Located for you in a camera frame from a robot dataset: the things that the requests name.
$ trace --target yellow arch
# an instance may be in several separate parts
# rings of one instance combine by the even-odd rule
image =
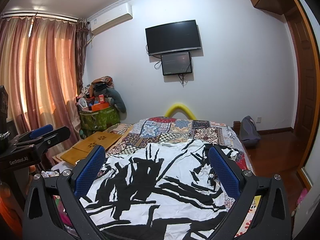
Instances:
[[[183,105],[183,104],[174,104],[174,105],[172,105],[169,109],[168,109],[168,111],[165,113],[165,117],[170,117],[171,116],[171,114],[173,113],[173,111],[174,110],[176,110],[176,109],[181,109],[182,111],[184,111],[186,114],[187,114],[187,116],[188,116],[188,118],[190,119],[190,120],[197,120],[196,119],[196,117],[195,117],[195,115],[190,111],[190,109],[189,108],[187,108],[185,105]]]

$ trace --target green fabric basket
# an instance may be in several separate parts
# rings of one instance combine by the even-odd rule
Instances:
[[[113,106],[92,113],[80,112],[81,129],[104,131],[120,122],[120,116]]]

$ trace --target brown curtain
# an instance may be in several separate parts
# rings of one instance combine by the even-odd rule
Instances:
[[[79,19],[76,23],[76,79],[77,79],[77,93],[80,95],[84,74],[85,53],[87,45],[87,36],[89,33],[87,19]]]
[[[76,68],[74,23],[37,17],[0,22],[0,83],[9,94],[9,113],[18,133],[52,124],[69,127],[70,139],[49,150],[52,156],[79,139],[75,106]]]

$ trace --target blue gripper pad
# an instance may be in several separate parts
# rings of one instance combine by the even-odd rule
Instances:
[[[209,150],[209,162],[228,196],[237,200],[240,196],[239,180],[214,147]]]
[[[30,139],[31,140],[36,139],[36,138],[43,136],[44,134],[49,133],[51,131],[53,131],[53,126],[51,124],[45,125],[43,127],[40,127],[38,129],[31,131]]]
[[[99,146],[75,180],[74,195],[78,199],[87,195],[105,159],[106,151],[102,146]]]

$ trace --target small screen below television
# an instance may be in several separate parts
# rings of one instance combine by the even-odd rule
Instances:
[[[176,52],[161,55],[162,74],[176,75],[192,73],[190,52]]]
[[[148,54],[201,49],[196,20],[168,23],[146,29]]]

